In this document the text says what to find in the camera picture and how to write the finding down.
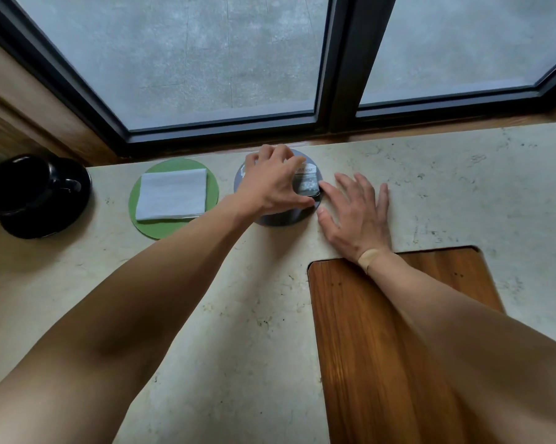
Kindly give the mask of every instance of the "gray tiled pavement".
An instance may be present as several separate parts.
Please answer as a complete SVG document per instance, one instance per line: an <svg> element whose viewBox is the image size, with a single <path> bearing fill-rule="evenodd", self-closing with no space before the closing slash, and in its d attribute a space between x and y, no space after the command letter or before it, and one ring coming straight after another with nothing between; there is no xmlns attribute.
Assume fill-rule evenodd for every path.
<svg viewBox="0 0 556 444"><path fill-rule="evenodd" d="M131 129L315 97L328 0L17 1ZM556 0L397 0L364 101L531 83L555 62Z"/></svg>

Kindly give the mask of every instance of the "left arm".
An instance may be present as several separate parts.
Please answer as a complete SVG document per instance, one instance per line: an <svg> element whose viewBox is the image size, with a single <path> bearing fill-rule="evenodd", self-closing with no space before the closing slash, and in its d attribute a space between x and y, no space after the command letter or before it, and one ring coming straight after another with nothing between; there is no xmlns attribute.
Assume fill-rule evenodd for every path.
<svg viewBox="0 0 556 444"><path fill-rule="evenodd" d="M241 234L261 215L314 204L292 190L303 162L264 145L247 156L237 193L65 314L0 383L0 443L111 442Z"/></svg>

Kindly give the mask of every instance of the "folded napkin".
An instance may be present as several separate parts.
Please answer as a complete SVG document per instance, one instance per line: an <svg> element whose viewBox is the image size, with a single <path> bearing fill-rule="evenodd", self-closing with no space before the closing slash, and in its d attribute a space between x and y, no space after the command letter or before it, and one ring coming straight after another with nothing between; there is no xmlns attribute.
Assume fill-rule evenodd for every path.
<svg viewBox="0 0 556 444"><path fill-rule="evenodd" d="M205 211L205 168L142 175L137 221L195 218Z"/></svg>

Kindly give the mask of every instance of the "hand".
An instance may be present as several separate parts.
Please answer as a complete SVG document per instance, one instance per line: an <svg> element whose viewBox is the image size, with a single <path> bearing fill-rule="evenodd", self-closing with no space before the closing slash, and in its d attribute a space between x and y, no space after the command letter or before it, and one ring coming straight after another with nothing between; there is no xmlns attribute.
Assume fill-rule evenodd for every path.
<svg viewBox="0 0 556 444"><path fill-rule="evenodd" d="M313 198L297 195L292 188L295 171L304 162L303 156L295 156L286 145L264 145L259 153L245 157L245 176L237 195L255 217L313 207Z"/></svg>
<svg viewBox="0 0 556 444"><path fill-rule="evenodd" d="M319 182L323 191L329 196L338 212L340 224L334 223L324 207L317 209L319 225L327 241L342 256L354 263L369 249L391 251L391 235L387 224L389 208L389 189L381 184L379 201L375 202L375 189L360 173L355 174L356 181L341 173L335 179L346 191L346 196L333 185L324 180Z"/></svg>

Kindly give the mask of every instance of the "black window frame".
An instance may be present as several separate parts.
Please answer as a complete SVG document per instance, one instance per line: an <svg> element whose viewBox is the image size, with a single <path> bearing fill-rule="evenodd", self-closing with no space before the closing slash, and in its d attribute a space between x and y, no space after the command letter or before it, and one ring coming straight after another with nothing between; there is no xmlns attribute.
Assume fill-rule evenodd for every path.
<svg viewBox="0 0 556 444"><path fill-rule="evenodd" d="M330 0L314 111L129 130L14 0L0 0L0 45L121 157L202 151L454 118L547 111L556 66L531 86L359 106L396 0Z"/></svg>

